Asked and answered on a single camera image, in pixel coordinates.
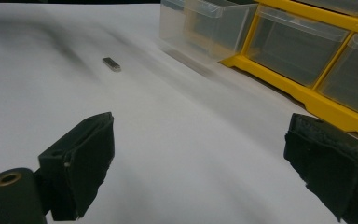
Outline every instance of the white table surface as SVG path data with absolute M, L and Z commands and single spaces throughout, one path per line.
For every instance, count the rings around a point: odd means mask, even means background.
M 0 4 L 0 172 L 36 170 L 112 111 L 116 156 L 77 223 L 337 223 L 282 156 L 292 113 L 308 113 L 243 72 L 178 62 L 158 23 L 159 5 Z

